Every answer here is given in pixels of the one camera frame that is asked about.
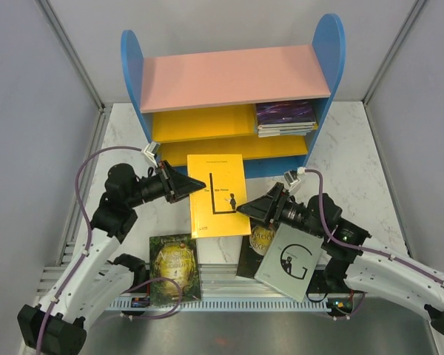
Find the yellow book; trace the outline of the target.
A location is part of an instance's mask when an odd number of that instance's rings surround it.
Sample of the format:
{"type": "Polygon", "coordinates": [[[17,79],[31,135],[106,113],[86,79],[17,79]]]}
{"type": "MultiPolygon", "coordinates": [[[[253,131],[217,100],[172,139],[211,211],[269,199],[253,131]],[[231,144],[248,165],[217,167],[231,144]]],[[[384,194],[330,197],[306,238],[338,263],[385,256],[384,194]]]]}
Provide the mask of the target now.
{"type": "Polygon", "coordinates": [[[237,211],[248,201],[241,155],[188,155],[187,171],[206,184],[189,196],[192,238],[250,233],[249,218],[237,211]]]}

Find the teal ocean cover book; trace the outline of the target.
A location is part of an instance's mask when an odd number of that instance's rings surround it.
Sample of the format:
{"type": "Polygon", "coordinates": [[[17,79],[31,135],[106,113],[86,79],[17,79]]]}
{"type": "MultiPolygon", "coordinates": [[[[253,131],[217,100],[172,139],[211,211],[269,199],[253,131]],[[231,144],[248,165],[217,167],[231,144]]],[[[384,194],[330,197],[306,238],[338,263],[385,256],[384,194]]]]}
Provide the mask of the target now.
{"type": "Polygon", "coordinates": [[[311,132],[313,130],[316,130],[316,128],[312,127],[295,127],[290,129],[259,129],[259,132],[311,132]]]}

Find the dark navy book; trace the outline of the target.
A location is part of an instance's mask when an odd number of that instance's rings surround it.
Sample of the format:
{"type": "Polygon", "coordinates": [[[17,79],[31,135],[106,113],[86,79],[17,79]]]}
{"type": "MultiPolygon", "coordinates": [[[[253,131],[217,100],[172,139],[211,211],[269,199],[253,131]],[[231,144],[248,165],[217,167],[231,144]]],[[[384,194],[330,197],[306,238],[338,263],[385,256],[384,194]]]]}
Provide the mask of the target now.
{"type": "Polygon", "coordinates": [[[264,124],[259,125],[258,130],[290,130],[290,129],[314,129],[317,124],[314,122],[294,123],[294,124],[264,124]]]}

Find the purple Robinson Crusoe book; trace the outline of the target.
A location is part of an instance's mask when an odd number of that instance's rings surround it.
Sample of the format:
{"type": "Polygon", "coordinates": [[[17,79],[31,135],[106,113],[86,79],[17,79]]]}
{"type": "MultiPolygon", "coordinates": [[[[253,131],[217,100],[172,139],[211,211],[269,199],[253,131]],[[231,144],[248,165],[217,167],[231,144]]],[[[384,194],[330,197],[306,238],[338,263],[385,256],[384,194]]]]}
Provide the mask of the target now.
{"type": "Polygon", "coordinates": [[[315,113],[309,101],[278,101],[255,104],[259,126],[285,124],[311,124],[315,113]]]}

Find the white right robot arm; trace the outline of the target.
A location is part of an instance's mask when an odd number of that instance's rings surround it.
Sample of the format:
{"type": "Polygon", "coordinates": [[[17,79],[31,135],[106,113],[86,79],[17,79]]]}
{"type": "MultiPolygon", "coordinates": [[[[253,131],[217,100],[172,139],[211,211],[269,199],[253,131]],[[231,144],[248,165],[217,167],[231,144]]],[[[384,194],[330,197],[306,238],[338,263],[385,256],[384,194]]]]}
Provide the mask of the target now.
{"type": "Polygon", "coordinates": [[[332,291],[344,287],[381,297],[428,320],[444,336],[444,273],[398,254],[342,216],[342,209],[320,192],[296,203],[282,183],[237,208],[268,227],[287,225],[323,239],[330,257],[323,272],[332,291]]]}

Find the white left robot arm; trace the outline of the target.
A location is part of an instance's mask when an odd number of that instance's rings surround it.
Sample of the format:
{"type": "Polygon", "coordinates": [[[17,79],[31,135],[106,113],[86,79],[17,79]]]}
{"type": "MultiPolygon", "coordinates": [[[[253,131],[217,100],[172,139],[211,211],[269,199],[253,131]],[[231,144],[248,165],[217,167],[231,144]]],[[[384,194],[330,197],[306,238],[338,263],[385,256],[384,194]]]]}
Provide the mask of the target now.
{"type": "Polygon", "coordinates": [[[39,354],[78,354],[110,303],[124,292],[141,291],[148,283],[144,261],[129,254],[116,257],[109,271],[97,278],[134,226],[136,207],[160,197],[176,203],[205,186],[165,160],[149,177],[138,177],[127,163],[114,165],[98,208],[85,219],[87,240],[38,305],[24,305],[18,313],[24,344],[39,354]]]}

